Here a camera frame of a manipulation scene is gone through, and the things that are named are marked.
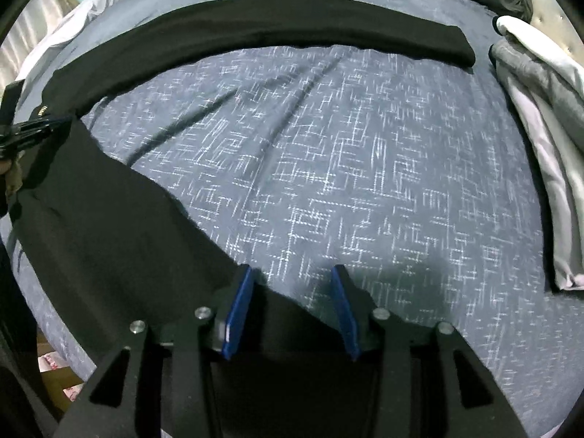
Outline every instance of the gray comforter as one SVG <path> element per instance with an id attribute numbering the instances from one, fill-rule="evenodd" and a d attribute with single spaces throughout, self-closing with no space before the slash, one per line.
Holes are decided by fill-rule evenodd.
<path id="1" fill-rule="evenodd" d="M 39 104 L 57 68 L 199 1 L 120 0 L 31 82 L 17 118 Z M 584 304 L 545 290 L 538 178 L 487 56 L 499 39 L 494 15 L 468 0 L 361 1 L 459 26 L 477 63 L 462 70 L 346 46 L 245 49 L 104 99 L 84 122 L 236 261 L 324 321 L 336 263 L 404 319 L 452 321 L 538 436 L 584 385 Z M 9 221 L 1 226 L 42 329 L 87 377 L 93 364 Z"/>

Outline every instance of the white sheet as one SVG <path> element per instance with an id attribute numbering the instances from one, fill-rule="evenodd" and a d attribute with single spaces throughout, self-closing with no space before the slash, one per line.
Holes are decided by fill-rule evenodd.
<path id="1" fill-rule="evenodd" d="M 83 29 L 118 0 L 84 0 L 65 16 L 50 34 L 46 35 L 22 63 L 16 80 L 27 79 L 23 96 L 34 77 L 42 74 L 53 58 Z"/>
<path id="2" fill-rule="evenodd" d="M 63 17 L 58 0 L 30 0 L 0 46 L 0 98 L 23 61 Z"/>

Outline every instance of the folded black fabric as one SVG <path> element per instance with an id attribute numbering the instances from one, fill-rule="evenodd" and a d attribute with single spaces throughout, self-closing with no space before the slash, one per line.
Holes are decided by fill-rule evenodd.
<path id="1" fill-rule="evenodd" d="M 352 0 L 215 0 L 176 9 L 113 38 L 55 72 L 46 113 L 79 114 L 180 64 L 265 46 L 326 46 L 398 52 L 460 66 L 475 54 L 457 26 Z"/>

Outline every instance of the curtain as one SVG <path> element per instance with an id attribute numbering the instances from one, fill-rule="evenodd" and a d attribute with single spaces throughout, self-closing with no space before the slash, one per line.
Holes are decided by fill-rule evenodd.
<path id="1" fill-rule="evenodd" d="M 4 87 L 16 79 L 24 58 L 57 27 L 65 13 L 59 0 L 28 2 L 0 46 L 0 98 Z"/>

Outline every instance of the metal bolt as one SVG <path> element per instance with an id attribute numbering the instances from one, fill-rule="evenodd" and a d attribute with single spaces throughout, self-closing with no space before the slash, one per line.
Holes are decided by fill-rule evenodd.
<path id="1" fill-rule="evenodd" d="M 380 321 L 385 321 L 386 319 L 389 319 L 390 316 L 391 313 L 385 308 L 375 308 L 373 310 L 373 317 L 375 319 L 379 319 Z"/>
<path id="2" fill-rule="evenodd" d="M 198 319 L 209 319 L 212 315 L 213 311 L 207 306 L 201 306 L 195 310 L 195 316 Z"/>
<path id="3" fill-rule="evenodd" d="M 451 335 L 454 332 L 454 326 L 446 321 L 441 321 L 438 323 L 438 331 L 442 334 Z"/>
<path id="4" fill-rule="evenodd" d="M 146 323 L 141 319 L 133 321 L 132 324 L 130 324 L 130 331 L 134 334 L 140 334 L 141 332 L 144 332 L 144 329 L 146 329 Z"/>

